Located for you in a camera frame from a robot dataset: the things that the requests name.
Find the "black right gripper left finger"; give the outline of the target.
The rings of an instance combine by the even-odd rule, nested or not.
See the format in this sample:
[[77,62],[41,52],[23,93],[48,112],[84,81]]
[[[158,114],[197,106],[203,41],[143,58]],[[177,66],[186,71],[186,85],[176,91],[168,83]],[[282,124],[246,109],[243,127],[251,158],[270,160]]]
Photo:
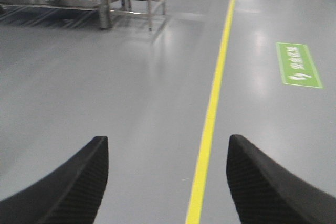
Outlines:
[[109,174],[106,136],[26,189],[1,201],[1,223],[94,223]]

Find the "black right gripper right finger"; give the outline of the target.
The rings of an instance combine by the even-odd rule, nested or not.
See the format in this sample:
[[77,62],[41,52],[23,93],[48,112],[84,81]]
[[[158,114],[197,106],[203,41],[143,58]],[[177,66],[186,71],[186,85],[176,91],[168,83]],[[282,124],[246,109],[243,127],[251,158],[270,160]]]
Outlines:
[[335,223],[335,197],[308,184],[242,135],[231,135],[226,176],[241,223]]

